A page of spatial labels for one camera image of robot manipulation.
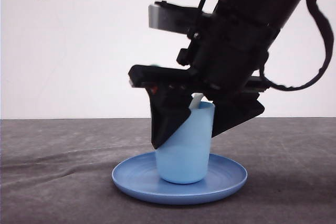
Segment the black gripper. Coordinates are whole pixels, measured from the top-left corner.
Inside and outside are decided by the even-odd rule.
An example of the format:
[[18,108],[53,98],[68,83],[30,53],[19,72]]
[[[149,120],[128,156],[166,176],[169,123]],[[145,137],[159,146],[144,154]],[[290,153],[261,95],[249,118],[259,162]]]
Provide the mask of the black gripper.
[[[231,96],[243,90],[267,59],[270,23],[234,12],[212,13],[212,23],[178,53],[181,69],[134,65],[131,84],[146,89],[151,109],[151,143],[162,146],[191,115],[192,93]],[[212,137],[262,114],[259,93],[214,100]]]

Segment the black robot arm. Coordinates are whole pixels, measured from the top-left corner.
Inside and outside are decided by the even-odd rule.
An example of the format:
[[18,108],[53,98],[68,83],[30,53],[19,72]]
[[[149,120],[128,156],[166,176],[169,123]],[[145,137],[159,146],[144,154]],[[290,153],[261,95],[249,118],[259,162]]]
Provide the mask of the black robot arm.
[[[301,0],[200,0],[197,7],[166,1],[149,6],[151,28],[185,34],[190,39],[180,50],[181,69],[132,66],[130,81],[145,88],[152,115],[151,143],[163,145],[190,116],[193,93],[215,104],[212,135],[217,136],[264,112],[259,94],[268,88],[294,91],[264,75],[268,49]],[[317,6],[306,0],[324,41],[325,60],[317,75],[302,85],[308,88],[325,73],[333,54],[331,25]]]

